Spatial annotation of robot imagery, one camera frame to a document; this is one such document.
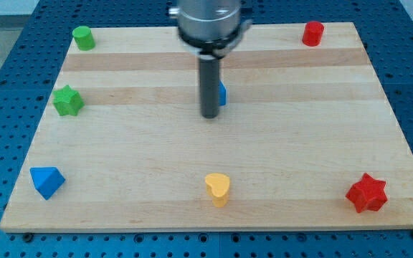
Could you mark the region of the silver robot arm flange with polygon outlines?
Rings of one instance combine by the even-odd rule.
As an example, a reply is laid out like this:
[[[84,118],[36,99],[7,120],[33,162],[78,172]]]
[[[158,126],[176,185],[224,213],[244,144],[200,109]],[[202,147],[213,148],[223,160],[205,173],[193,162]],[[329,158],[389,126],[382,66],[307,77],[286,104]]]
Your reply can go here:
[[[182,45],[204,59],[222,59],[242,41],[252,26],[243,20],[240,0],[178,0],[168,9],[177,21]]]

